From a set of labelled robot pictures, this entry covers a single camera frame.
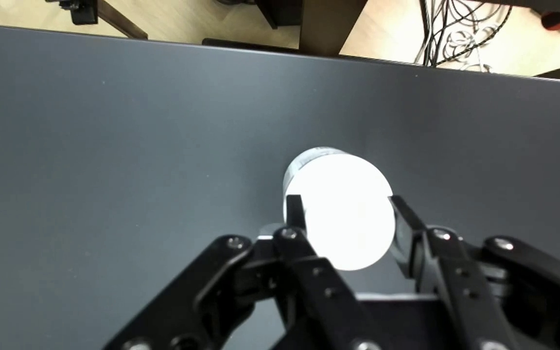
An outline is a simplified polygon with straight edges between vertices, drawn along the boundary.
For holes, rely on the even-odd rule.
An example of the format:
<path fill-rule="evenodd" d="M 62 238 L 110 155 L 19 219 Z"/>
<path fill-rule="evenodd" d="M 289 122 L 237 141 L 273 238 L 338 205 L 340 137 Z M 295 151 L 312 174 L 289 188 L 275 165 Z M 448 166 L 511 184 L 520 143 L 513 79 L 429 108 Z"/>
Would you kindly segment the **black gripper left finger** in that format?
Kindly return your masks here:
<path fill-rule="evenodd" d="M 357 301 L 305 238 L 305 205 L 285 196 L 270 238 L 221 235 L 170 279 L 102 350 L 221 350 L 231 332 L 273 299 L 283 334 L 272 350 L 349 350 Z"/>

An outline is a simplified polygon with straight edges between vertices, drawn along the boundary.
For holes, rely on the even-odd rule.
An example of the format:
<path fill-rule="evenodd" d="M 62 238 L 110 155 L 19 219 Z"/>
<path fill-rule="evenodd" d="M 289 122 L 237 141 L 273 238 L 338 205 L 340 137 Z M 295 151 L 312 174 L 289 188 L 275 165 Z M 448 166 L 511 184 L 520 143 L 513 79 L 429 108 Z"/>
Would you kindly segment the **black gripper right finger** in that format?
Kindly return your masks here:
<path fill-rule="evenodd" d="M 390 196 L 392 256 L 443 305 L 460 350 L 560 350 L 560 258 L 513 235 L 480 246 Z"/>

